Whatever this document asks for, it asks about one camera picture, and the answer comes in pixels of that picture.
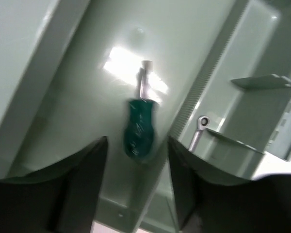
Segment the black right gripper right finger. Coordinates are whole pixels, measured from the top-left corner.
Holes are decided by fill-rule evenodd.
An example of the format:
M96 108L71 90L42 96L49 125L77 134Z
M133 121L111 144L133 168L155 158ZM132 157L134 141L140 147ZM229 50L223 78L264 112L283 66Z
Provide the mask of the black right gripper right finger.
M291 233L291 174L247 180L169 137L168 158L182 233Z

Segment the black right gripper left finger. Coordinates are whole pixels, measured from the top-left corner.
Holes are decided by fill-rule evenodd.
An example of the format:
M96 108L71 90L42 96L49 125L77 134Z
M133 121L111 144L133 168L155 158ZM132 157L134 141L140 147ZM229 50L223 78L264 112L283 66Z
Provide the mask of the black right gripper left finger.
M0 179L0 233L88 233L108 155L103 136L21 177Z

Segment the large silver ratchet wrench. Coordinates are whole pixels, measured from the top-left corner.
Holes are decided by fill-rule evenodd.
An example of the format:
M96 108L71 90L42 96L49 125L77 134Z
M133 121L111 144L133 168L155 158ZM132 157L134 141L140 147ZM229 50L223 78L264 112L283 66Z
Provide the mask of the large silver ratchet wrench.
M200 116L197 120L196 131L193 135L191 143L189 145L188 151L194 153L196 150L197 144L203 131L208 127L210 124L210 118L208 116Z

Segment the green stubby screwdriver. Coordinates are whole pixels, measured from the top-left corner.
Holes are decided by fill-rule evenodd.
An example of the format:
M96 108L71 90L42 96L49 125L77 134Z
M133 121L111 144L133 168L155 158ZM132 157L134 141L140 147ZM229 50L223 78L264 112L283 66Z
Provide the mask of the green stubby screwdriver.
M135 98L128 101L129 117L123 138L125 154L142 164L150 160L155 140L153 111L157 102L148 97L148 78L152 71L153 62L143 60L137 74Z

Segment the green plastic toolbox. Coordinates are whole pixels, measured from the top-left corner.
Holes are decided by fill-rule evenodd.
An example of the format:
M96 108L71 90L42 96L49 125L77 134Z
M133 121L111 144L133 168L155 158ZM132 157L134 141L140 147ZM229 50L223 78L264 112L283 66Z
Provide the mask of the green plastic toolbox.
M291 0L60 0L0 124L0 233L291 233Z

